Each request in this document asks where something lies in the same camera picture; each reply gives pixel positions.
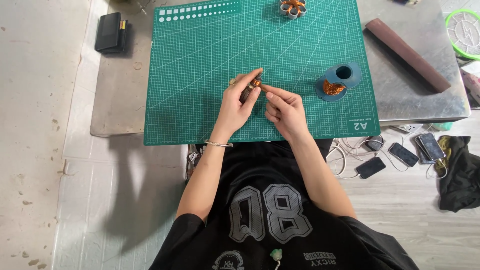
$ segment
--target metal table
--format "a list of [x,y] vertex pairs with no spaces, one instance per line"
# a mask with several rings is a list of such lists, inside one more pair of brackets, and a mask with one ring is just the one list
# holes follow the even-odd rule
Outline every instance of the metal table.
[[[122,20],[128,19],[131,24],[128,50],[101,57],[92,135],[143,132],[154,7],[196,2],[139,1],[110,1],[108,12],[121,12]],[[470,107],[438,0],[422,0],[415,8],[386,0],[357,3],[363,26],[374,18],[382,19],[452,84],[441,94],[433,93],[422,78],[364,30],[380,125],[450,122],[468,117]]]

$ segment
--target gray number print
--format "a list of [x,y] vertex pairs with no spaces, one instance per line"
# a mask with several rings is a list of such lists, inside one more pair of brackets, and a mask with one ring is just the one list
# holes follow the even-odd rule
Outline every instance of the gray number print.
[[235,242],[241,243],[249,235],[257,241],[265,237],[264,214],[258,189],[246,186],[237,192],[230,204],[229,213],[229,236]]
[[270,234],[285,244],[295,236],[306,237],[312,231],[307,217],[302,215],[301,196],[289,184],[271,184],[263,192],[268,209]]

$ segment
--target green cutting mat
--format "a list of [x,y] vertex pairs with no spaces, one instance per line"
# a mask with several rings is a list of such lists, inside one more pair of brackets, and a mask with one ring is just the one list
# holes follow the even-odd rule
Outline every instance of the green cutting mat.
[[[356,0],[307,0],[304,17],[277,0],[212,0],[156,8],[145,114],[145,145],[201,143],[214,127],[230,78],[263,67],[263,82],[303,98],[315,138],[378,135],[375,97]],[[361,83],[337,102],[314,84],[331,66],[357,62]],[[261,94],[230,142],[282,140],[264,117]]]

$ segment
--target forearm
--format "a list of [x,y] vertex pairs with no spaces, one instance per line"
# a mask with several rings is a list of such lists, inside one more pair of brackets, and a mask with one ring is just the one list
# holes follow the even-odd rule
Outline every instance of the forearm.
[[[216,130],[212,132],[210,141],[225,144],[229,136],[221,135]],[[175,218],[182,214],[195,214],[206,220],[215,199],[220,172],[222,170],[225,147],[207,144],[205,152],[193,172],[177,210]]]
[[336,216],[357,218],[350,199],[325,163],[312,136],[308,134],[289,143],[314,205]]

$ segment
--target silver bracelet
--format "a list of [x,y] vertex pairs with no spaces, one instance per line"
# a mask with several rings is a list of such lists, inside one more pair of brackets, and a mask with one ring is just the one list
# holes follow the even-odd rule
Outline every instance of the silver bracelet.
[[214,145],[214,146],[219,146],[219,147],[232,147],[232,146],[233,146],[233,143],[227,143],[226,145],[223,145],[223,144],[211,142],[211,141],[209,141],[209,140],[205,140],[204,142],[205,142],[206,144],[210,144],[210,145]]

